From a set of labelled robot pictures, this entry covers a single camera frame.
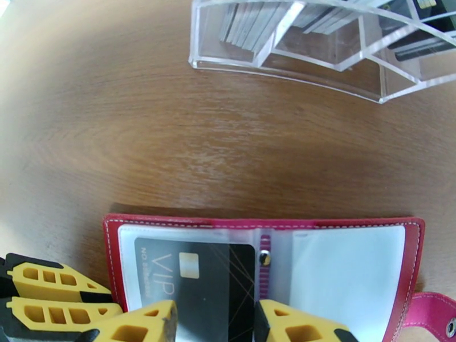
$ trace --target wallet strap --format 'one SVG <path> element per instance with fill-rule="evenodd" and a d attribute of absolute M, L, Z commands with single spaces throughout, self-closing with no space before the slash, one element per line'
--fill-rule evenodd
<path fill-rule="evenodd" d="M 440 342 L 455 342 L 456 301 L 436 292 L 416 293 L 403 327 L 425 328 Z"/>

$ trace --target clear acrylic card holder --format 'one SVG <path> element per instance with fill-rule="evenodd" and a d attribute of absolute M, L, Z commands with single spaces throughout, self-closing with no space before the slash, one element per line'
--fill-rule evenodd
<path fill-rule="evenodd" d="M 384 103 L 456 79 L 454 0 L 193 0 L 189 63 Z"/>

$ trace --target black card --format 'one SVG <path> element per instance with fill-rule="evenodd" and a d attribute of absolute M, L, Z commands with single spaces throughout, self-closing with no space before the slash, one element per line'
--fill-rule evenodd
<path fill-rule="evenodd" d="M 176 342 L 252 341 L 252 246 L 137 238 L 135 250 L 142 305 L 176 301 Z"/>

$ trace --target wooden table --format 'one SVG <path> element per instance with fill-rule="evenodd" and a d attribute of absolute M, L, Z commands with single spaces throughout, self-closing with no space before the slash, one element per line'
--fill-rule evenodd
<path fill-rule="evenodd" d="M 1 253 L 58 260 L 107 285 L 109 211 L 418 215 L 418 288 L 456 298 L 455 84 L 377 105 L 195 71 L 190 3 L 13 1 L 0 22 Z M 411 338 L 433 340 L 401 340 Z"/>

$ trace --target pink leather wallet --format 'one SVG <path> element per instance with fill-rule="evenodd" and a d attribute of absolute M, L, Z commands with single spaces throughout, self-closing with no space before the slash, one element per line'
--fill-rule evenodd
<path fill-rule="evenodd" d="M 263 298 L 339 321 L 360 342 L 394 341 L 411 326 L 449 342 L 456 329 L 452 300 L 414 294 L 425 232 L 419 218 L 110 214 L 104 232 L 115 301 L 128 311 L 176 300 L 186 326 L 177 341 L 180 333 L 195 341 L 205 340 L 201 334 L 213 342 L 237 341 L 233 336 L 248 326 L 253 302 Z M 198 330 L 207 324 L 191 313 L 195 307 L 201 316 L 221 317 L 213 324 L 226 334 L 214 339 L 207 328 Z M 236 338 L 251 340 L 248 331 L 242 336 Z"/>

